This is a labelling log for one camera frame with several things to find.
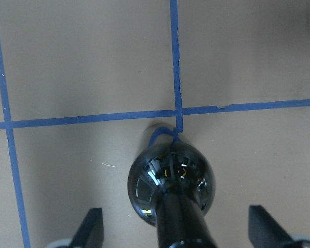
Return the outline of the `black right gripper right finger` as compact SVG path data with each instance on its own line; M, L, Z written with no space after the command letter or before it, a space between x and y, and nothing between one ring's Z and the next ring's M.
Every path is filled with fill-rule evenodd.
M294 247L295 241L262 205L249 206L248 237L253 247Z

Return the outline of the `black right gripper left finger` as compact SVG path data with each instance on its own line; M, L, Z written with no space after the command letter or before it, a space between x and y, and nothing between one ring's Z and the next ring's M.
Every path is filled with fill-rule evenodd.
M102 208L91 208L70 242L70 247L102 247L104 225Z

